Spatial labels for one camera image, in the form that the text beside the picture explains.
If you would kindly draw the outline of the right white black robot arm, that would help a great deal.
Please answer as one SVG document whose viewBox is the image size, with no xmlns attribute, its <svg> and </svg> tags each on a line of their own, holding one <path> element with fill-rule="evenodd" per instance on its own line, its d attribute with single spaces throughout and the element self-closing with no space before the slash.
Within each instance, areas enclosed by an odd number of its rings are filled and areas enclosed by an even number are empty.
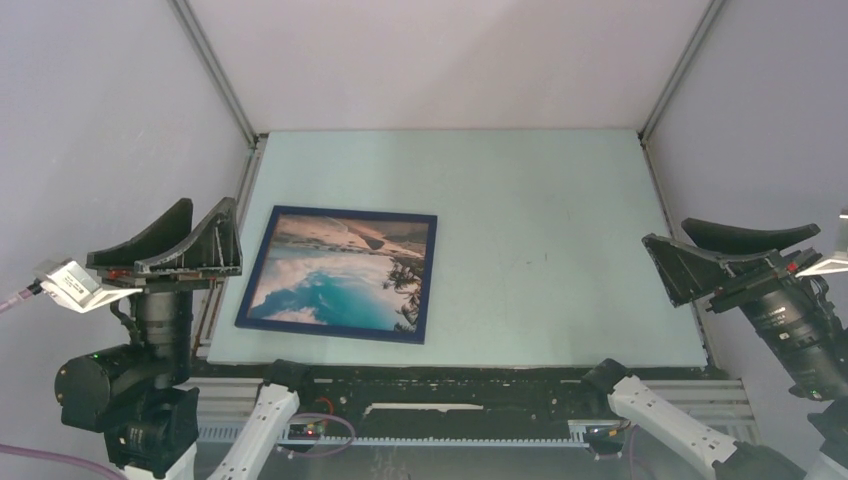
<svg viewBox="0 0 848 480">
<path fill-rule="evenodd" d="M 760 230 L 687 218 L 684 240 L 643 240 L 674 306 L 702 302 L 712 315 L 747 320 L 749 335 L 728 334 L 720 356 L 741 375 L 754 409 L 774 418 L 798 400 L 811 406 L 800 426 L 807 467 L 779 449 L 708 426 L 672 404 L 621 363 L 606 359 L 583 379 L 585 411 L 634 424 L 704 479 L 843 479 L 847 475 L 847 328 L 829 300 L 827 276 L 847 270 L 847 231 L 822 254 L 816 224 Z"/>
</svg>

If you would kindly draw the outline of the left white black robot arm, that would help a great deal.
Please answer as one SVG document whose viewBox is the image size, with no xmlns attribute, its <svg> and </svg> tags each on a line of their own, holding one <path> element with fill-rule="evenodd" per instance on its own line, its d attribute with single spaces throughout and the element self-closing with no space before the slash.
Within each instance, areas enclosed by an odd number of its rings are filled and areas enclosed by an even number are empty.
<svg viewBox="0 0 848 480">
<path fill-rule="evenodd" d="M 103 436 L 129 479 L 190 479 L 200 392 L 192 366 L 194 296 L 242 272 L 236 202 L 221 199 L 201 220 L 178 200 L 131 239 L 90 252 L 110 312 L 129 340 L 67 361 L 54 381 L 65 425 Z"/>
</svg>

